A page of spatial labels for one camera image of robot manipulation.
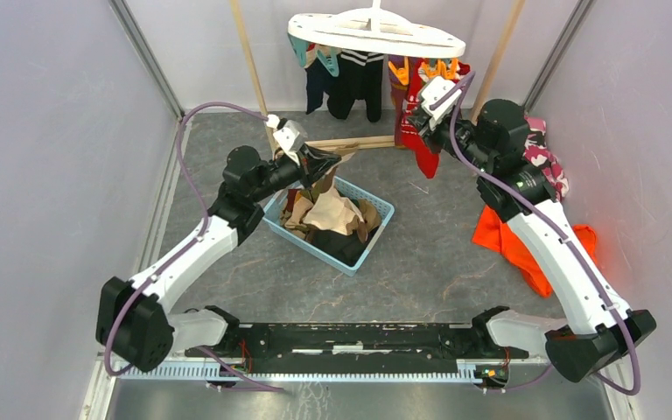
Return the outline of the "red santa pattern sock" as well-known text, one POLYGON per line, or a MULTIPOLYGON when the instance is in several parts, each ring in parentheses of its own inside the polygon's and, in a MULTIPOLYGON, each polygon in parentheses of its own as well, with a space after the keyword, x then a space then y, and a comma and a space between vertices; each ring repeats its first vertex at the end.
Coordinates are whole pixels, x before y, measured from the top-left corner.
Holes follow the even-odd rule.
POLYGON ((424 137, 431 133, 431 116, 421 105, 421 91, 434 79, 444 80, 450 89, 470 73, 459 59, 407 59, 407 78, 401 113, 397 119, 396 141, 414 153, 419 171, 427 178, 436 176, 440 151, 434 151, 424 137))

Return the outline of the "cream white sock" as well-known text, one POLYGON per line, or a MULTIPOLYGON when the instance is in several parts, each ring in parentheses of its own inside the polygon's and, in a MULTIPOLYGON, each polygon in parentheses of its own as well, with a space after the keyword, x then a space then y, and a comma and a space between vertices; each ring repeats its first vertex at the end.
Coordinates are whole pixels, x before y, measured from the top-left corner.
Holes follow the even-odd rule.
POLYGON ((361 210, 348 198, 340 195, 335 186, 336 167, 348 161, 354 152, 339 151, 339 162, 311 188, 300 190, 293 210, 300 210, 298 223, 310 228, 329 230, 340 235, 351 235, 364 221, 361 210))

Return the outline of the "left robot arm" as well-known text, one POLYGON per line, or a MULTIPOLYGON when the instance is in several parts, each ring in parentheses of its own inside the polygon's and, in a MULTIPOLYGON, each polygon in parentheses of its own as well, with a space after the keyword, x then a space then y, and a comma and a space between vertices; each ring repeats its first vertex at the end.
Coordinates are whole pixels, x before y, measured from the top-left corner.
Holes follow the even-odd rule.
POLYGON ((220 310, 173 314, 185 291, 212 265, 245 242, 264 216, 261 201, 299 183, 312 186, 342 156, 303 145, 292 156, 265 161, 251 146, 227 155, 218 196, 199 224, 172 250, 129 280, 111 277, 101 288, 95 337, 104 348, 105 368, 119 356, 132 368, 149 372, 172 353, 209 347, 219 356, 240 345, 232 319, 220 310))

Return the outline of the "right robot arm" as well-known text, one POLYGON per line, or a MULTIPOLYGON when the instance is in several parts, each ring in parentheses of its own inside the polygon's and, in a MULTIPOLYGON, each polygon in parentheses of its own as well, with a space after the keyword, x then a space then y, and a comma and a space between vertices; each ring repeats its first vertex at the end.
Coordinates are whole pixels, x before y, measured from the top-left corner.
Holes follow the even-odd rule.
POLYGON ((633 309, 605 280, 576 237, 556 188, 527 159, 543 136, 543 123, 508 100, 487 102, 471 122, 460 117, 455 101, 437 97, 420 101, 408 123, 428 151, 444 151, 476 172, 480 197, 531 254, 563 308, 561 319, 506 306, 486 311, 470 334, 472 350, 482 357, 503 347, 539 355, 570 382, 629 359, 639 384, 636 349, 655 330, 655 318, 633 309))

